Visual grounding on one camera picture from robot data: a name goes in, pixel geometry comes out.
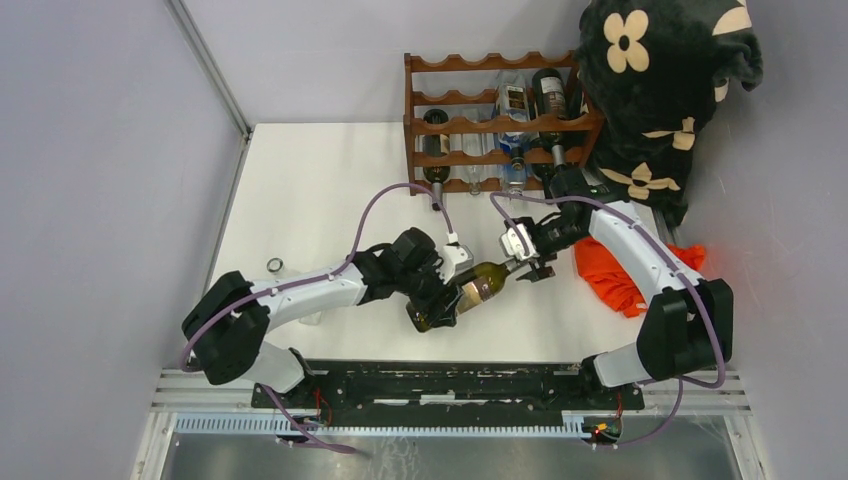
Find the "small clear glass bottle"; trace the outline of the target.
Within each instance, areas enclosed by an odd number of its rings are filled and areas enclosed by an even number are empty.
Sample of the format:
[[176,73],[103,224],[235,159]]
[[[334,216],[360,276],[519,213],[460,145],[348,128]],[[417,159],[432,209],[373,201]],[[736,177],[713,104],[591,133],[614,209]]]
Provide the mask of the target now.
[[[467,107],[462,110],[462,116],[470,122],[478,122],[480,120],[479,110],[477,108]],[[462,151],[469,157],[481,157],[486,154],[484,150],[484,138],[481,133],[464,133],[461,135]],[[489,169],[487,165],[473,164],[465,165],[460,168],[462,180],[469,186],[469,194],[478,196],[482,193],[482,184],[489,178]]]

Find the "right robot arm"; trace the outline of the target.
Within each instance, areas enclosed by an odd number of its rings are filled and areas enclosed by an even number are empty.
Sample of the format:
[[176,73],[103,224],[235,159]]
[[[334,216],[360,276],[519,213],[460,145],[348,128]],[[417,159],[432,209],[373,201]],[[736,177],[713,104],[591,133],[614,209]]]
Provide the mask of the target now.
[[636,340],[591,356],[580,367],[580,400],[591,408],[612,401],[618,387],[680,379],[716,389],[732,355],[733,292],[722,279],[706,280],[646,229],[632,203],[578,169],[549,183],[553,217],[507,219],[504,254],[528,262],[532,282],[552,274],[548,261],[583,239],[599,242],[647,302]]

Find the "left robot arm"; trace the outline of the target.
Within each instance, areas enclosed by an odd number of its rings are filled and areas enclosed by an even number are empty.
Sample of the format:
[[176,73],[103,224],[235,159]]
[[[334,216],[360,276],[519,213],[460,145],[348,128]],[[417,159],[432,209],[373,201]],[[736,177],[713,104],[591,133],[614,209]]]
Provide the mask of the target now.
[[288,406],[302,407],[314,394],[308,365],[296,349],[267,341],[268,333],[290,321],[395,293],[414,307],[430,307],[438,300],[453,304],[458,291],[449,283],[472,262],[471,251],[457,234],[449,234],[447,244],[438,247],[412,227],[392,243],[356,251],[339,265],[294,277],[249,281],[240,271],[228,272],[181,325],[186,352],[195,358],[185,369],[202,372],[215,386],[248,379],[270,387]]

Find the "green wine bottle white label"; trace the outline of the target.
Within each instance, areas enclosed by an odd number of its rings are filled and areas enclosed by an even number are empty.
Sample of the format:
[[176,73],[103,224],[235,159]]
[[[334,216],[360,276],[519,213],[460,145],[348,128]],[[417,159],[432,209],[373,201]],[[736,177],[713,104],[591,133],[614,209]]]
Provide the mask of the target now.
[[[528,132],[525,137],[524,147],[526,152],[552,153],[553,147],[559,142],[559,132]],[[545,189],[549,187],[550,180],[555,174],[553,161],[547,163],[531,164],[531,171]]]

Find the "green wine bottle front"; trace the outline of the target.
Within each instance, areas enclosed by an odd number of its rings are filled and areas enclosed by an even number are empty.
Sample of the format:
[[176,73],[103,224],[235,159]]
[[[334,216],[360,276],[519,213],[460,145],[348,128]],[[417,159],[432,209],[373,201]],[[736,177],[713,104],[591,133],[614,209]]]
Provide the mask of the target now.
[[[449,115],[441,109],[430,109],[423,115],[423,120],[431,125],[444,124],[449,121]],[[448,134],[427,135],[422,140],[422,150],[432,158],[447,156],[451,152],[450,136]],[[449,166],[428,166],[423,168],[424,178],[430,183],[435,199],[431,202],[433,211],[442,211],[444,207],[444,183],[449,179]]]

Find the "clear bottle black cap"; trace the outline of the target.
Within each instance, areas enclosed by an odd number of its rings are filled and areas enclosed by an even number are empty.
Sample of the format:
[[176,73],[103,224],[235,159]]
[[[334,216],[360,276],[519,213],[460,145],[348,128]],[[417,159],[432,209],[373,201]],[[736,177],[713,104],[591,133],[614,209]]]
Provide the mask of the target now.
[[[530,120],[526,81],[517,70],[502,70],[497,76],[497,95],[493,116],[506,116],[510,120],[525,123]],[[510,157],[514,171],[525,168],[525,150],[528,140],[526,131],[496,133],[498,146]]]

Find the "blue square bottle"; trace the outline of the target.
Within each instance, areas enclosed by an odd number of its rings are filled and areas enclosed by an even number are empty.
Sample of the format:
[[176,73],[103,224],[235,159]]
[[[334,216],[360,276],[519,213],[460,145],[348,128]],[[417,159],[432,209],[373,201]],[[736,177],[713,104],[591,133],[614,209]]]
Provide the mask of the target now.
[[[520,95],[518,100],[510,100],[509,107],[503,109],[502,103],[497,103],[492,117],[506,115],[510,119],[526,122],[529,120],[527,100]],[[502,190],[514,195],[522,195],[527,182],[526,151],[524,141],[526,132],[498,132],[494,134],[495,144],[508,157],[509,163],[501,166]]]

